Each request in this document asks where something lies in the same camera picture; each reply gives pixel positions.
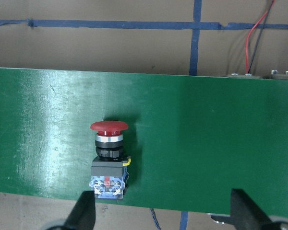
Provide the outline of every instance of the vertical blue tape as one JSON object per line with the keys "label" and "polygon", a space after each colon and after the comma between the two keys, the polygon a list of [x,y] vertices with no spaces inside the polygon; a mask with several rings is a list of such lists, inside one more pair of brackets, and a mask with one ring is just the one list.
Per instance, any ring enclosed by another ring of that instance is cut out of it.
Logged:
{"label": "vertical blue tape", "polygon": [[[193,20],[196,23],[201,21],[202,14],[202,0],[194,0],[193,8]],[[190,54],[190,69],[189,75],[197,75],[197,63],[198,63],[198,41],[200,38],[200,30],[193,29],[191,40],[191,54]]]}
{"label": "vertical blue tape", "polygon": [[188,212],[181,212],[181,217],[180,217],[180,226],[179,230],[187,230],[187,225],[188,225]]}

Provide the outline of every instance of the blue tape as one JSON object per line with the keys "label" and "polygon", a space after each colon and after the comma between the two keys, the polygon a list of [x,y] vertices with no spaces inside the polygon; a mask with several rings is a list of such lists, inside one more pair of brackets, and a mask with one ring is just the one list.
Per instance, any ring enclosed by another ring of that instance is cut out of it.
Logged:
{"label": "blue tape", "polygon": [[[252,23],[220,23],[207,22],[127,22],[127,21],[75,21],[75,20],[0,20],[0,26],[8,24],[27,23],[32,27],[72,27],[100,29],[155,29],[155,30],[246,30],[251,29]],[[265,29],[288,29],[287,24],[266,24]]]}
{"label": "blue tape", "polygon": [[188,212],[181,212],[179,230],[187,230],[188,225]]}
{"label": "blue tape", "polygon": [[202,0],[194,0],[193,7],[193,25],[197,28],[193,28],[192,39],[191,39],[191,52],[190,52],[190,67],[189,75],[197,75],[197,64],[198,64],[198,42],[200,38],[200,29],[202,27],[201,23],[202,14]]}

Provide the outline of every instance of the cable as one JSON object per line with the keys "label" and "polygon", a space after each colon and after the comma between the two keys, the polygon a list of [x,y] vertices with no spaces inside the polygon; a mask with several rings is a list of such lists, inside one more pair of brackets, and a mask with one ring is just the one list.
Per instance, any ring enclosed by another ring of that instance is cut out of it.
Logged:
{"label": "cable", "polygon": [[187,230],[188,215],[188,212],[181,212],[179,230]]}
{"label": "cable", "polygon": [[246,73],[249,73],[249,39],[251,34],[253,33],[253,31],[256,29],[256,27],[259,25],[259,23],[261,23],[261,21],[268,15],[268,13],[270,12],[273,4],[275,3],[275,0],[272,0],[272,3],[269,7],[269,9],[263,14],[263,16],[256,22],[256,24],[252,27],[252,29],[249,31],[248,36],[246,37],[246,41],[245,41],[245,71]]}
{"label": "cable", "polygon": [[259,40],[260,40],[261,34],[263,33],[264,26],[265,26],[265,24],[266,24],[266,22],[267,22],[267,19],[268,19],[268,17],[269,17],[269,13],[270,13],[271,8],[272,8],[272,6],[273,6],[274,3],[275,3],[275,0],[273,0],[273,1],[271,2],[270,7],[269,7],[269,9],[268,9],[268,11],[267,11],[267,15],[266,15],[266,17],[264,18],[263,26],[261,27],[260,32],[259,32],[259,35],[258,35],[257,40],[256,40],[256,44],[255,44],[255,47],[254,47],[254,51],[253,51],[253,55],[252,55],[252,59],[251,59],[251,63],[250,63],[250,67],[249,67],[248,73],[250,73],[250,71],[251,71],[252,64],[253,64],[253,62],[254,62],[254,58],[255,58],[255,54],[256,54],[256,51],[257,51],[257,47],[258,47],[258,44],[259,44]]}
{"label": "cable", "polygon": [[153,208],[150,208],[149,210],[150,210],[150,212],[152,213],[152,216],[153,216],[153,219],[154,219],[154,223],[155,223],[156,228],[157,228],[158,230],[161,230],[161,227],[160,227],[159,222],[158,222],[158,220],[157,220],[157,216],[156,216],[155,210],[154,210]]}

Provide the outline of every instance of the wire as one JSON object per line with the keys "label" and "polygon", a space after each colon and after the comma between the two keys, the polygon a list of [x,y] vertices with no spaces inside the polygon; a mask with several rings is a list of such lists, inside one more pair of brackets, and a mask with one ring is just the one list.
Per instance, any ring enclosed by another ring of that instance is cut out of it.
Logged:
{"label": "wire", "polygon": [[270,13],[270,10],[273,6],[273,4],[275,3],[275,0],[272,0],[271,2],[271,5],[269,7],[269,9],[263,14],[263,16],[256,22],[256,24],[252,27],[252,29],[249,31],[248,33],[248,36],[246,37],[246,41],[245,41],[245,49],[244,49],[244,52],[245,52],[245,70],[246,70],[246,73],[250,73],[250,69],[251,67],[249,66],[249,39],[250,39],[250,36],[251,34],[253,33],[253,31],[256,29],[256,27],[259,25],[259,23],[261,23],[261,21],[266,18],[267,19],[267,15]]}
{"label": "wire", "polygon": [[182,211],[180,216],[179,230],[187,230],[188,225],[188,212]]}
{"label": "wire", "polygon": [[152,213],[152,216],[153,216],[153,219],[154,219],[154,223],[155,223],[156,228],[157,228],[158,230],[161,230],[161,227],[160,227],[159,222],[158,222],[158,220],[157,220],[157,216],[156,216],[155,210],[154,210],[153,208],[150,208],[149,210],[150,210],[150,212]]}

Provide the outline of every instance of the red button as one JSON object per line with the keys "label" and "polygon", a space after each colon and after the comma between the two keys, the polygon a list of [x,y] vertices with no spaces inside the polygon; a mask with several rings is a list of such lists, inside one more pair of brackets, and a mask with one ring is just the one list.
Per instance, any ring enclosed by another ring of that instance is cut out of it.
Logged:
{"label": "red button", "polygon": [[128,129],[128,125],[122,121],[98,121],[91,125],[91,130],[98,131],[100,136],[119,136],[122,130]]}

